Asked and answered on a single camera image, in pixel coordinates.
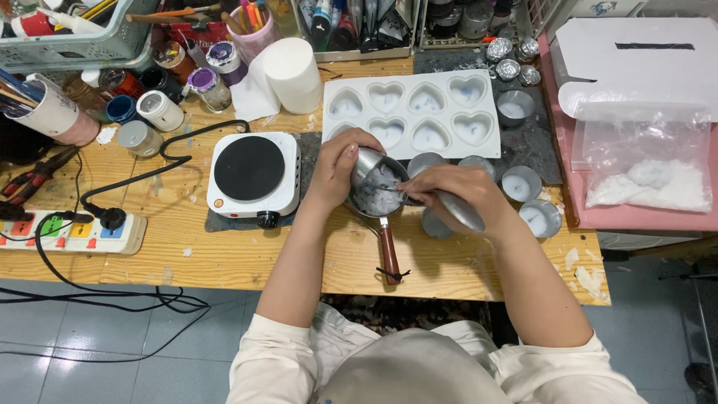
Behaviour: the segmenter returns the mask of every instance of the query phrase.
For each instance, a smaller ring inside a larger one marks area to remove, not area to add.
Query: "heart-shaped cavity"
[[[332,130],[332,132],[331,132],[331,134],[329,135],[329,137],[327,138],[327,140],[329,140],[329,139],[334,139],[338,134],[344,132],[344,131],[347,130],[347,129],[352,129],[352,128],[354,128],[354,127],[355,127],[355,126],[352,125],[352,124],[350,124],[349,122],[344,122],[344,123],[342,123],[341,125],[339,125],[338,127],[335,127],[334,130]]]
[[[348,87],[339,90],[329,103],[329,115],[336,119],[353,118],[361,115],[363,110],[359,93]]]
[[[449,93],[457,103],[471,108],[478,104],[486,94],[486,80],[480,75],[468,78],[454,77],[449,80]]]
[[[493,129],[493,118],[485,112],[476,115],[456,114],[452,119],[454,133],[471,146],[479,146]]]
[[[386,85],[374,83],[367,87],[367,93],[371,105],[377,111],[388,114],[399,104],[404,95],[404,86],[395,81]]]
[[[439,122],[425,119],[419,122],[411,137],[411,146],[420,152],[441,152],[451,146],[449,132]]]
[[[416,87],[409,97],[409,111],[412,114],[438,114],[445,106],[444,94],[430,83],[423,83]]]
[[[369,133],[371,133],[385,149],[396,146],[404,135],[406,122],[401,118],[391,118],[384,121],[379,118],[369,121]]]

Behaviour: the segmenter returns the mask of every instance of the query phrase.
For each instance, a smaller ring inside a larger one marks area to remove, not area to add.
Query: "hand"
[[[381,143],[362,129],[347,129],[338,134],[322,144],[312,183],[302,204],[311,204],[312,209],[319,209],[321,213],[329,215],[344,202],[351,188],[349,177],[357,161],[359,146],[371,147],[386,154]]]
[[[459,233],[476,234],[456,220],[438,196],[429,191],[445,190],[471,203],[486,224],[486,231],[482,235],[488,239],[498,236],[499,232],[508,231],[507,226],[511,226],[516,219],[520,220],[501,190],[481,167],[435,165],[396,187],[426,204],[449,228]]]

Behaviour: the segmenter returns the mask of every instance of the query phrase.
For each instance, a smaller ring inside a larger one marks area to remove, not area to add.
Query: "plastic bag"
[[[579,108],[591,167],[587,208],[627,203],[711,211],[708,106],[622,101]]]

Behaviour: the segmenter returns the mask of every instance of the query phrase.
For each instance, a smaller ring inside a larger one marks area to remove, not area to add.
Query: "wooden table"
[[[323,63],[322,79],[337,74],[342,78],[412,73],[413,58]],[[212,114],[195,98],[182,105],[184,124],[176,134],[234,119],[234,110]],[[276,116],[251,122],[253,132],[313,132],[322,129],[322,110],[312,114]],[[210,164],[215,143],[234,133],[232,127],[202,134],[168,148],[168,154],[192,155],[192,161],[167,173],[101,193],[92,202],[102,207],[121,206],[124,210],[147,217],[148,226],[142,248],[135,255],[49,253],[56,268],[78,283],[132,283],[260,290],[269,276],[274,260],[291,227],[271,231],[205,232],[206,202]],[[166,165],[160,156],[136,159],[116,139],[105,145],[92,142],[83,148],[83,172],[80,192],[97,188]],[[13,167],[1,179],[6,181],[26,170]],[[75,203],[73,178],[78,164],[70,162],[55,179],[25,205],[28,209],[71,209]],[[542,198],[562,206],[558,186],[546,186]],[[421,208],[405,207],[391,217],[396,254],[402,271],[411,276],[389,287],[375,270],[381,265],[381,244],[377,237],[340,206],[331,215],[326,228],[326,250],[322,289],[326,293],[365,295],[401,295],[425,298],[502,300],[501,287],[494,268],[491,246],[484,240],[463,235],[437,241],[421,229]],[[574,291],[583,304],[610,304],[603,263],[595,231],[569,229],[564,220],[561,231],[541,245],[554,263],[557,275]],[[185,249],[192,249],[183,257]],[[36,252],[3,251],[0,277],[32,280],[56,280]],[[583,288],[574,271],[584,267],[592,273],[601,294],[591,295]]]

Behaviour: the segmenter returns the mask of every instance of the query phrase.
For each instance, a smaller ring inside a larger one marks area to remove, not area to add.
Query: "power strip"
[[[56,211],[27,211],[34,215],[31,221],[0,221],[0,228],[3,234],[13,239],[27,239],[34,236],[40,220],[54,212]],[[59,217],[53,217],[45,222],[41,234],[50,233],[40,238],[45,251],[134,254],[139,251],[147,228],[147,218],[130,213],[127,214],[127,220],[122,227],[117,230],[104,229],[97,218],[92,223],[73,223],[64,229],[56,230],[68,223],[70,221]],[[34,239],[13,242],[0,236],[0,249],[37,249],[37,247]]]

